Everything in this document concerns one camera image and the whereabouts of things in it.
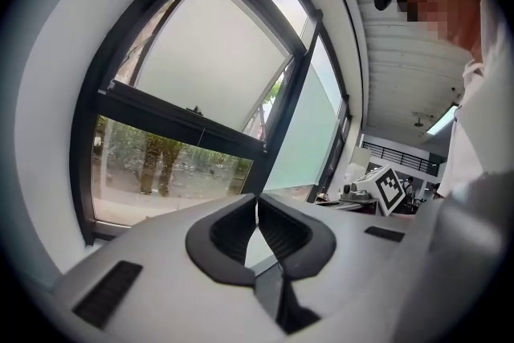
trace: black window frame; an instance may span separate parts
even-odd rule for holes
[[[134,39],[166,1],[168,0],[134,0],[132,2],[101,43],[80,89],[71,127],[69,165],[75,212],[87,245],[92,245],[95,239],[112,239],[128,229],[123,225],[95,219],[92,193],[92,148],[99,116],[106,116],[108,119],[186,144],[251,159],[252,167],[241,193],[260,193],[266,184],[296,109],[318,35],[328,52],[341,96],[348,108],[348,95],[335,51],[322,23],[323,15],[311,0],[299,0],[314,26],[308,48],[272,0],[241,0],[284,45],[289,53],[287,59],[291,59],[265,125],[267,138],[265,141],[245,135],[114,80]],[[175,0],[156,25],[153,34],[145,40],[146,43],[142,47],[141,56],[129,84],[133,84],[136,79],[138,66],[144,60],[145,54],[155,39],[155,34],[181,1]]]

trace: balcony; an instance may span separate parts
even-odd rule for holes
[[[439,173],[439,164],[427,159],[421,159],[420,157],[412,156],[411,154],[398,152],[394,149],[389,149],[383,146],[374,145],[367,141],[362,142],[364,149],[371,150],[373,156],[381,159],[398,163],[410,167],[411,169],[419,170],[420,172],[429,174],[430,176],[437,176]]]

